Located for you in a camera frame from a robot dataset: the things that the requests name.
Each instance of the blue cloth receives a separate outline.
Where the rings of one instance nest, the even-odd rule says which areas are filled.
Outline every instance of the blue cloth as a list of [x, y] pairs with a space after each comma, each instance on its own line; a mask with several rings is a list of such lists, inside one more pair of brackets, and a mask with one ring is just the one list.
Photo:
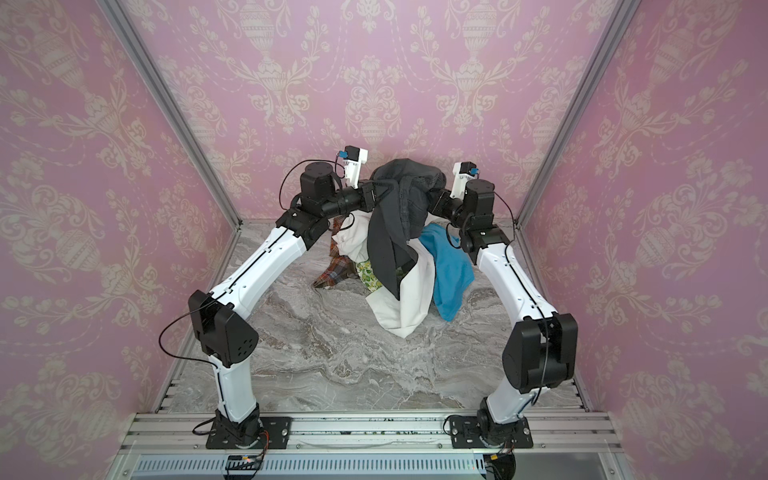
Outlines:
[[[432, 298], [440, 316], [450, 322], [462, 307], [464, 290], [475, 281], [472, 263], [464, 250], [448, 245], [444, 227], [434, 223], [427, 225], [419, 241], [435, 258], [435, 292]], [[458, 245], [458, 238], [453, 237], [452, 241]]]

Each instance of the black mounting plate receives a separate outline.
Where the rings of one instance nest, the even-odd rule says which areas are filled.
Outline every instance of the black mounting plate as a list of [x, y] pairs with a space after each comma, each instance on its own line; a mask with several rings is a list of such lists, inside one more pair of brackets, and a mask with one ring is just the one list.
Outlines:
[[[475, 416], [452, 415], [450, 420], [451, 443], [454, 449], [487, 449], [502, 445], [486, 445], [480, 439], [480, 425]], [[510, 425], [509, 440], [515, 449], [532, 449], [533, 438], [531, 428], [528, 427], [528, 419], [523, 418]]]
[[[288, 448], [288, 438], [290, 437], [290, 417], [261, 417], [260, 421], [263, 428], [270, 436], [269, 450], [285, 450]], [[226, 429], [220, 425], [216, 425], [214, 421], [211, 431], [208, 435], [208, 440], [205, 442], [205, 448], [208, 450], [226, 450], [236, 449], [235, 445], [237, 439], [227, 432]], [[253, 450], [261, 450], [264, 448], [264, 441], [266, 435], [261, 435], [256, 443], [250, 447]]]

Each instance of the marble surface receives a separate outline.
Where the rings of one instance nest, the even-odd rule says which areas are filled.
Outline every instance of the marble surface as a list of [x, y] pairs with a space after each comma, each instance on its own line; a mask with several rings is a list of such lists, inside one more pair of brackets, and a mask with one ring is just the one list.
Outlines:
[[[243, 226], [225, 275], [263, 242], [273, 223]], [[502, 376], [511, 330], [501, 300], [484, 274], [452, 322], [434, 304], [407, 339], [384, 330], [358, 279], [312, 288], [328, 266], [328, 233], [289, 266], [262, 296], [248, 322], [260, 341], [251, 360], [262, 411], [476, 408]], [[524, 257], [518, 261], [525, 268]], [[203, 358], [199, 344], [189, 355]], [[209, 365], [185, 361], [168, 412], [210, 412], [217, 394]], [[541, 396], [537, 406], [579, 406], [572, 382]]]

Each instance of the white cloth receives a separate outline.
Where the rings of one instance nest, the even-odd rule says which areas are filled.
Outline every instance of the white cloth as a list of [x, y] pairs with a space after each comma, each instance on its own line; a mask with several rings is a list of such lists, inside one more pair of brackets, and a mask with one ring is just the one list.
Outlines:
[[379, 325], [401, 338], [410, 335], [427, 316], [435, 289], [435, 259], [418, 238], [408, 240], [408, 245], [419, 259], [400, 282], [400, 301], [385, 287], [366, 297]]
[[371, 222], [371, 214], [355, 210], [344, 219], [341, 227], [346, 230], [341, 230], [333, 236], [339, 246], [339, 255], [347, 255], [355, 263], [368, 260], [368, 224]]
[[[360, 263], [368, 260], [368, 224], [371, 214], [361, 210], [355, 210], [353, 214], [354, 223], [351, 215], [342, 223], [342, 228], [352, 226], [338, 232], [333, 239], [339, 246], [339, 255], [347, 255], [353, 262]], [[426, 224], [438, 219], [427, 214]], [[401, 338], [410, 335], [427, 316], [435, 289], [435, 259], [432, 254], [418, 238], [409, 240], [408, 245], [416, 250], [419, 259], [400, 282], [400, 300], [385, 287], [366, 297], [379, 325]]]

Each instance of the pink wall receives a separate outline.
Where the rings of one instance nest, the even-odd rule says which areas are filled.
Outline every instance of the pink wall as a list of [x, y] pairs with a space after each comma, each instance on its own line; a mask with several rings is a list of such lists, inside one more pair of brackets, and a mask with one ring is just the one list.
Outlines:
[[637, 478], [766, 478], [765, 2], [643, 2], [527, 234]]
[[0, 2], [0, 47], [0, 476], [98, 480], [230, 228], [95, 2]]
[[614, 3], [123, 0], [245, 218], [346, 144], [364, 178], [477, 161], [519, 210]]

